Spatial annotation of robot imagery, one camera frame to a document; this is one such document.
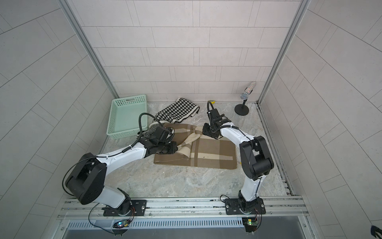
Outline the beige plaid scarf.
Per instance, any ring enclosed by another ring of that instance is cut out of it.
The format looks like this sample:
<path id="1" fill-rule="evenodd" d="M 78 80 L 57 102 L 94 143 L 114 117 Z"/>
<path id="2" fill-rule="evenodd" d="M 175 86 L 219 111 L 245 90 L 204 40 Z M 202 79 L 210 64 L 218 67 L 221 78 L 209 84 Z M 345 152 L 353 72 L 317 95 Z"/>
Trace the beige plaid scarf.
<path id="1" fill-rule="evenodd" d="M 174 154 L 156 154 L 154 164 L 191 166 L 234 170 L 238 162 L 236 145 L 225 137 L 214 139 L 203 135 L 202 126 L 183 123 L 164 123 L 175 129 L 173 141 L 178 150 Z"/>

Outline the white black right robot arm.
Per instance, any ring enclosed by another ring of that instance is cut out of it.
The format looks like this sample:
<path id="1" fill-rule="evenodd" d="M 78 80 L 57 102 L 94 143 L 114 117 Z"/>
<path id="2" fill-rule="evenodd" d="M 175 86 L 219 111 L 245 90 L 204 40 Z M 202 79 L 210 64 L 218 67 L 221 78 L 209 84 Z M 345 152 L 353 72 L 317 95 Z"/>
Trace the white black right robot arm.
<path id="1" fill-rule="evenodd" d="M 265 213 L 264 203 L 258 191 L 266 176 L 274 168 L 274 162 L 267 142 L 262 136 L 252 136 L 235 126 L 224 114 L 207 103 L 209 123 L 203 127 L 203 135 L 214 139 L 225 137 L 235 144 L 240 151 L 242 169 L 246 175 L 242 189 L 238 193 L 237 204 L 244 214 Z"/>

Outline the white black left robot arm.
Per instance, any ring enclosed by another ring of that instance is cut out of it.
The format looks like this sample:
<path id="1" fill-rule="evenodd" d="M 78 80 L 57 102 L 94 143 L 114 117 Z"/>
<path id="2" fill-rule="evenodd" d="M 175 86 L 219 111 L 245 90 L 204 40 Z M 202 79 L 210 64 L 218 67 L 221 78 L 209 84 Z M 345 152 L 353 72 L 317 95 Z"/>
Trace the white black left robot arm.
<path id="1" fill-rule="evenodd" d="M 104 204 L 106 214 L 125 216 L 132 213 L 130 196 L 120 188 L 105 186 L 106 176 L 136 160 L 153 154 L 174 154 L 178 150 L 173 141 L 174 128 L 164 127 L 157 119 L 157 127 L 146 138 L 143 136 L 142 124 L 138 125 L 139 135 L 131 145 L 106 154 L 84 154 L 65 174 L 62 180 L 64 191 L 83 205 L 92 202 Z"/>

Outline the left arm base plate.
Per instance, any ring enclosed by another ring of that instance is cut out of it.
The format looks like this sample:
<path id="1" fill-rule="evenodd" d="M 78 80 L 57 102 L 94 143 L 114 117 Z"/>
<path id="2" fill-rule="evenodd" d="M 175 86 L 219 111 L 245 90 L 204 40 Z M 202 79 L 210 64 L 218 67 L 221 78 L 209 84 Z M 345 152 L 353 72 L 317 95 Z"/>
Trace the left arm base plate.
<path id="1" fill-rule="evenodd" d="M 118 208 L 106 206 L 102 210 L 104 217 L 144 216 L 146 206 L 147 200 L 130 200 L 122 203 Z"/>

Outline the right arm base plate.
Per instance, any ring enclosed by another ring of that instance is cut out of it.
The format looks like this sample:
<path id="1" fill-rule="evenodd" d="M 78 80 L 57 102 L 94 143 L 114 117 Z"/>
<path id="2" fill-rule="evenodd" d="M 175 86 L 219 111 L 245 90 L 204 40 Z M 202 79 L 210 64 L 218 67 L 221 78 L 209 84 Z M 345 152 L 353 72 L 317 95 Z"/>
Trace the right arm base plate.
<path id="1" fill-rule="evenodd" d="M 264 215 L 266 214 L 263 199 L 257 198 L 251 202 L 246 202 L 244 199 L 224 199 L 227 215 Z"/>

